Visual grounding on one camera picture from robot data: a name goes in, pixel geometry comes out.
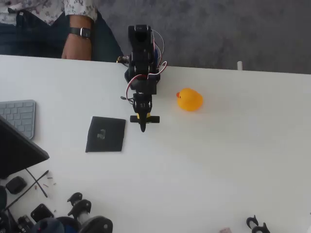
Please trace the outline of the person's hand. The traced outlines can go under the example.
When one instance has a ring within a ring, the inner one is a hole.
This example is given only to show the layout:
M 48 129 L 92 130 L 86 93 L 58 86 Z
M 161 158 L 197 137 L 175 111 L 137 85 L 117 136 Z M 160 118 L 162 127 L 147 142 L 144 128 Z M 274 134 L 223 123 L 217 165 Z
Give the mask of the person's hand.
M 90 39 L 69 34 L 62 53 L 62 59 L 91 60 L 92 45 Z

